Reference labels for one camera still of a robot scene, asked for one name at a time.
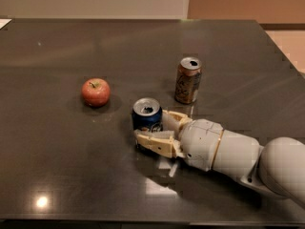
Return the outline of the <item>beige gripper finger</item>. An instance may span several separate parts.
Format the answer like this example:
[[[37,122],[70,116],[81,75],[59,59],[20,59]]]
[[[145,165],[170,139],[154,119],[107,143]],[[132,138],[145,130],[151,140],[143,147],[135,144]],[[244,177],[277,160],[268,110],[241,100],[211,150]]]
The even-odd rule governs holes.
[[[144,132],[134,131],[136,143],[145,149],[167,158],[185,157],[174,131]]]
[[[192,122],[193,120],[189,118],[186,114],[174,111],[164,110],[162,112],[162,124],[164,131],[174,131],[176,135],[180,133],[182,128]]]

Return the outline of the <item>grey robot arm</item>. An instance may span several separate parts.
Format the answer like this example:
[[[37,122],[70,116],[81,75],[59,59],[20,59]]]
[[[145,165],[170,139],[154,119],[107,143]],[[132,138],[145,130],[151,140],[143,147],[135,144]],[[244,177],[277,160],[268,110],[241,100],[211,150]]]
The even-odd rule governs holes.
[[[134,114],[136,144],[167,158],[182,158],[204,172],[216,171],[258,193],[305,206],[305,146],[279,137],[262,146],[252,137],[206,119],[163,111]]]

